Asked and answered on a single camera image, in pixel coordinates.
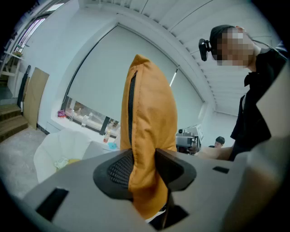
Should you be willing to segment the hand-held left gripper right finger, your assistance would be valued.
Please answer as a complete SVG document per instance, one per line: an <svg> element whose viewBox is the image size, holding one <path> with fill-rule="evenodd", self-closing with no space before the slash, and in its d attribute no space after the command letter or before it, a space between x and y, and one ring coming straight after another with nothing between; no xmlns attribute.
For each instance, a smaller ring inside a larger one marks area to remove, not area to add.
<svg viewBox="0 0 290 232"><path fill-rule="evenodd" d="M155 167L168 190L184 191L197 177L193 165L184 160L187 154L156 149Z"/></svg>

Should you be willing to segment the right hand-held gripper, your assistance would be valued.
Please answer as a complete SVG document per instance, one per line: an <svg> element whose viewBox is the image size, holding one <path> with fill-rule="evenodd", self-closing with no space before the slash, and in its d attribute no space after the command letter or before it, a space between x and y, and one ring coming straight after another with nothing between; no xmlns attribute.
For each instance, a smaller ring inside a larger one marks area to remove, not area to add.
<svg viewBox="0 0 290 232"><path fill-rule="evenodd" d="M178 152L189 155L198 153L201 149L201 142L204 139L201 124L179 129L175 138Z"/></svg>

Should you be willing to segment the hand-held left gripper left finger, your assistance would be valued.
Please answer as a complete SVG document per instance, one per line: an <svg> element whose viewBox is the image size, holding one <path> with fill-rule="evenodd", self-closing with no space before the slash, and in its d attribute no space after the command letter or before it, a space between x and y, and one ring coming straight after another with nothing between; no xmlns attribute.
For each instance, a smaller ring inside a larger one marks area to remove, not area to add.
<svg viewBox="0 0 290 232"><path fill-rule="evenodd" d="M108 197L133 200L129 180L134 168L132 149L111 152L109 159L99 164L93 172L95 185Z"/></svg>

